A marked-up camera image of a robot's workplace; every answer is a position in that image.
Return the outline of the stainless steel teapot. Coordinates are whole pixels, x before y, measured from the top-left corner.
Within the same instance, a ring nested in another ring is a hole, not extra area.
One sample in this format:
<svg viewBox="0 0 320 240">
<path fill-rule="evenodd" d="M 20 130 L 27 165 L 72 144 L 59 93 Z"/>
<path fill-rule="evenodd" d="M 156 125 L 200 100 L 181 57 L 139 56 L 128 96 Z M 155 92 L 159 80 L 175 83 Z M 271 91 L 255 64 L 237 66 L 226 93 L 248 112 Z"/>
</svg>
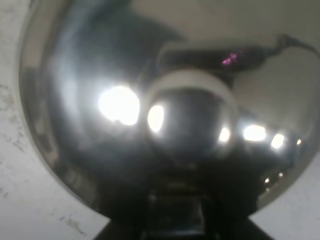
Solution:
<svg viewBox="0 0 320 240">
<path fill-rule="evenodd" d="M 95 211 L 137 224 L 157 195 L 248 216 L 320 144 L 317 0 L 35 0 L 23 118 Z"/>
</svg>

